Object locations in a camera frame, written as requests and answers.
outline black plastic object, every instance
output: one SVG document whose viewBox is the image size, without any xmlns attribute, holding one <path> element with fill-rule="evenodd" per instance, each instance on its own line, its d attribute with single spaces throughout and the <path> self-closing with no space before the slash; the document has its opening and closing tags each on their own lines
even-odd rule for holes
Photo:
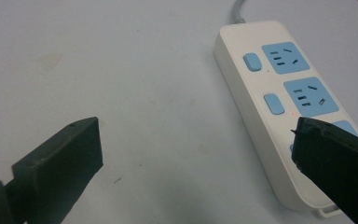
<svg viewBox="0 0 358 224">
<path fill-rule="evenodd" d="M 98 119 L 71 123 L 12 166 L 0 182 L 0 223 L 61 223 L 103 166 Z"/>
<path fill-rule="evenodd" d="M 358 223 L 358 137 L 317 119 L 300 118 L 292 160 Z"/>
</svg>

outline tabletop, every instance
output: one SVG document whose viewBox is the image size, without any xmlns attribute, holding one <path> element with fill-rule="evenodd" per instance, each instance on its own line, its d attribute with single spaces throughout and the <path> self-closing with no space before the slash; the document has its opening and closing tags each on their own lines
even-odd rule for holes
<svg viewBox="0 0 358 224">
<path fill-rule="evenodd" d="M 0 1 L 0 180 L 98 117 L 103 168 L 63 223 L 351 223 L 283 207 L 213 56 L 232 1 Z M 358 1 L 248 0 L 358 126 Z"/>
</svg>

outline blue socket panel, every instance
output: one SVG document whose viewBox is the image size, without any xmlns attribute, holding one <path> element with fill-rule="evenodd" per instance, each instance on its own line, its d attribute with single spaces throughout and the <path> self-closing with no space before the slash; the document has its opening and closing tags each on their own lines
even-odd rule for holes
<svg viewBox="0 0 358 224">
<path fill-rule="evenodd" d="M 351 124 L 347 120 L 337 121 L 337 122 L 334 122 L 333 124 L 336 125 L 338 128 L 347 131 L 348 133 L 358 136 L 358 134 L 354 130 L 353 126 L 351 126 Z"/>
<path fill-rule="evenodd" d="M 303 117 L 315 117 L 338 111 L 338 106 L 317 77 L 283 83 Z"/>
<path fill-rule="evenodd" d="M 292 42 L 264 45 L 261 48 L 275 72 L 280 75 L 310 69 L 307 61 Z"/>
</svg>

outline electrical outlet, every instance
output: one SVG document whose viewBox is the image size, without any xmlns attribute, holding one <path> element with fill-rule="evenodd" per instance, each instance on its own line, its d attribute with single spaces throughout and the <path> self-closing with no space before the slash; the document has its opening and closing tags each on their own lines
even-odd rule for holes
<svg viewBox="0 0 358 224">
<path fill-rule="evenodd" d="M 307 61 L 293 42 L 261 47 L 275 72 L 283 75 L 310 69 Z"/>
<path fill-rule="evenodd" d="M 317 77 L 283 83 L 303 117 L 315 117 L 338 111 L 338 106 Z"/>
<path fill-rule="evenodd" d="M 287 29 L 276 21 L 224 26 L 214 56 L 278 200 L 322 217 L 339 214 L 292 161 L 290 130 L 299 116 L 358 129 Z"/>
</svg>

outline white table surface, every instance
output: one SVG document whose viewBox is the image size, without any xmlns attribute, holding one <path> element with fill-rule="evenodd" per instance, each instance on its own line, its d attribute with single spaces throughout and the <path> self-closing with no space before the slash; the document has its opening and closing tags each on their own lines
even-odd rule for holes
<svg viewBox="0 0 358 224">
<path fill-rule="evenodd" d="M 64 223 L 351 223 L 275 198 L 213 57 L 233 3 L 0 1 L 0 180 L 96 116 L 104 167 Z M 241 13 L 282 22 L 358 125 L 358 1 L 248 0 Z"/>
</svg>

